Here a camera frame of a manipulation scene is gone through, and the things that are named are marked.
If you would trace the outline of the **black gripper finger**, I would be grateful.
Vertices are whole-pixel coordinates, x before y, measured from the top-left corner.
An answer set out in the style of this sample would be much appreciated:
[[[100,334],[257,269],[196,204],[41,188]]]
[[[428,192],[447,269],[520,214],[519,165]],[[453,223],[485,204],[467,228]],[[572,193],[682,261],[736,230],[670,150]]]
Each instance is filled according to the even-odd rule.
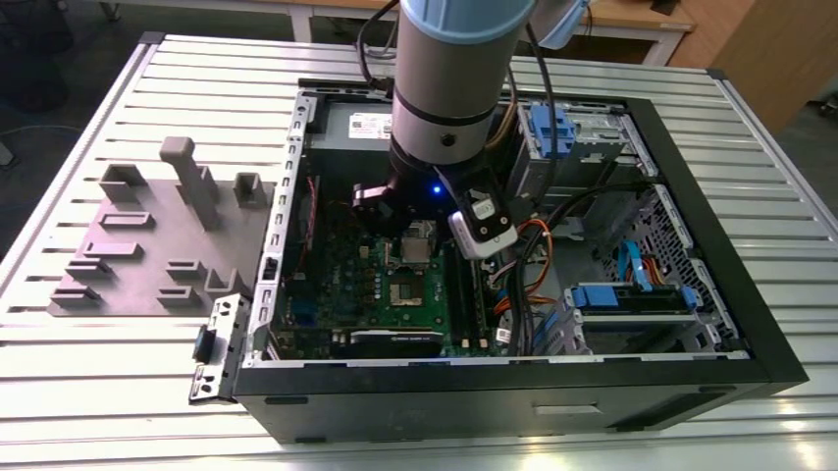
[[[389,188],[356,183],[352,188],[352,212],[368,232],[392,232],[392,210],[388,206]]]

